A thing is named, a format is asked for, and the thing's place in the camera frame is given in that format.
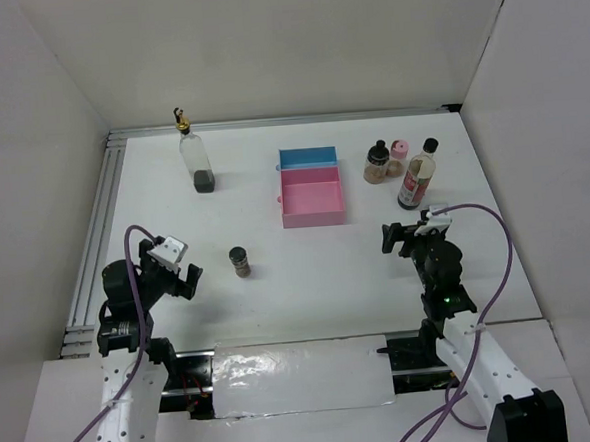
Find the round spice jar black cap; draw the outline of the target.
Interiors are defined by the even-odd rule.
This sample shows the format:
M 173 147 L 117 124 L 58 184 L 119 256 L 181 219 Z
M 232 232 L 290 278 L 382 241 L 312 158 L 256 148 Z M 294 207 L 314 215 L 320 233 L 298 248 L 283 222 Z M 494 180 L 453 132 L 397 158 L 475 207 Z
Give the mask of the round spice jar black cap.
M 381 184 L 385 180 L 390 152 L 384 140 L 377 140 L 365 158 L 363 178 L 367 183 Z

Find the small pepper shaker black lid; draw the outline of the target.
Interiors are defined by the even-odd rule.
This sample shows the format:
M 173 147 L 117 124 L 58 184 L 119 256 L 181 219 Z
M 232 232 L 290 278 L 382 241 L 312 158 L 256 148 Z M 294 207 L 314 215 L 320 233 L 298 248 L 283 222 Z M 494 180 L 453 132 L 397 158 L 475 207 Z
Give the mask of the small pepper shaker black lid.
M 248 255 L 245 248 L 233 247 L 228 254 L 231 264 L 234 266 L 236 276 L 247 278 L 251 274 L 251 267 L 248 263 Z

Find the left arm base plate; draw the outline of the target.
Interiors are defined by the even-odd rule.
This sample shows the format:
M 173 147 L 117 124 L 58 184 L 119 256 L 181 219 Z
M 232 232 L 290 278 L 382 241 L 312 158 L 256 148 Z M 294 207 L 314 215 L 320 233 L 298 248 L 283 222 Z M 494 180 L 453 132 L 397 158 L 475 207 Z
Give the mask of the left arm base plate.
M 186 413 L 191 420 L 215 418 L 213 359 L 215 351 L 179 352 L 168 376 L 159 406 L 162 413 Z

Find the glass oil bottle gold spout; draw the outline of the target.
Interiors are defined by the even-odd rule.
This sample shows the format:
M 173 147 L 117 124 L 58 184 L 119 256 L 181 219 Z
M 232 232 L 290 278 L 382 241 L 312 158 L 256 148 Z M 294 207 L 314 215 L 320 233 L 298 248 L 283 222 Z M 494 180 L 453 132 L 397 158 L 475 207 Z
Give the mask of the glass oil bottle gold spout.
M 204 143 L 200 136 L 192 132 L 191 122 L 180 108 L 174 108 L 173 115 L 176 119 L 176 129 L 181 135 L 179 151 L 193 186 L 199 194 L 212 193 L 216 182 Z

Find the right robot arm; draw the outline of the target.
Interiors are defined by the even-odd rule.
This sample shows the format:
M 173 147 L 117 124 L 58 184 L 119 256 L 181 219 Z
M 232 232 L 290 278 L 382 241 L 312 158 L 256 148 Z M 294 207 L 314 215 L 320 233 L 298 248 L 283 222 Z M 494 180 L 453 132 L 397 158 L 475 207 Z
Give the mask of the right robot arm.
M 426 415 L 434 424 L 419 442 L 430 442 L 464 398 L 484 421 L 487 442 L 568 442 L 563 401 L 523 374 L 485 325 L 503 289 L 479 308 L 463 287 L 461 250 L 446 239 L 451 212 L 434 205 L 414 225 L 382 226 L 383 253 L 400 244 L 398 255 L 412 260 L 423 286 L 421 357 L 432 365 L 444 363 L 455 376 L 444 405 Z

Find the spice jar pink cap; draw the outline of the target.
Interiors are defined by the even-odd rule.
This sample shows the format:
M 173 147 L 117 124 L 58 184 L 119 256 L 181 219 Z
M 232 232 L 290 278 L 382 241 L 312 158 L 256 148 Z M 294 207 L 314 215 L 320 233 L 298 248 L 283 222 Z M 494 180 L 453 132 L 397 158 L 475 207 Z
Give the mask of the spice jar pink cap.
M 395 140 L 391 144 L 389 151 L 389 162 L 386 175 L 390 178 L 398 178 L 405 170 L 409 144 L 404 140 Z

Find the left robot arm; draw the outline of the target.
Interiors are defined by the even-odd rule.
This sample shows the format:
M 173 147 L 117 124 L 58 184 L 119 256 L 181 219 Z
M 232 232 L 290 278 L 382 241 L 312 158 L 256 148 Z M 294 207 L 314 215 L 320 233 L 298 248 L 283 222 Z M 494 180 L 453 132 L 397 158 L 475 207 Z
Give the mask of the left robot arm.
M 104 417 L 95 442 L 155 442 L 163 388 L 174 386 L 181 363 L 166 337 L 152 336 L 149 311 L 164 296 L 190 300 L 202 269 L 191 264 L 180 277 L 187 245 L 174 237 L 143 239 L 134 272 L 125 260 L 103 269 L 106 296 L 99 317 Z

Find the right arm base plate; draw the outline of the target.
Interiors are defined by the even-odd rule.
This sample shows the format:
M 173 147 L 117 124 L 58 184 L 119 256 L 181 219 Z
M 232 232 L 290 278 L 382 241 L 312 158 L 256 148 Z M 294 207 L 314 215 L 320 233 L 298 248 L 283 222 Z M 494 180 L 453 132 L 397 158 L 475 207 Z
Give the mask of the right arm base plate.
M 397 395 L 440 391 L 452 380 L 451 370 L 426 352 L 417 333 L 388 335 L 376 353 L 388 358 Z

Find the soy sauce bottle red label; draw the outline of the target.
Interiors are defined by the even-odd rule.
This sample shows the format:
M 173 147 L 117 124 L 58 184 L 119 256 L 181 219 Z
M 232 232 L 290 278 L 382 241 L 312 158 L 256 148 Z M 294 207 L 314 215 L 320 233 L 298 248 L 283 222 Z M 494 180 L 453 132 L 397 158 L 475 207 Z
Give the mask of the soy sauce bottle red label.
M 414 210 L 420 206 L 436 170 L 434 153 L 439 143 L 431 137 L 423 144 L 422 151 L 410 160 L 398 192 L 398 205 L 406 210 Z

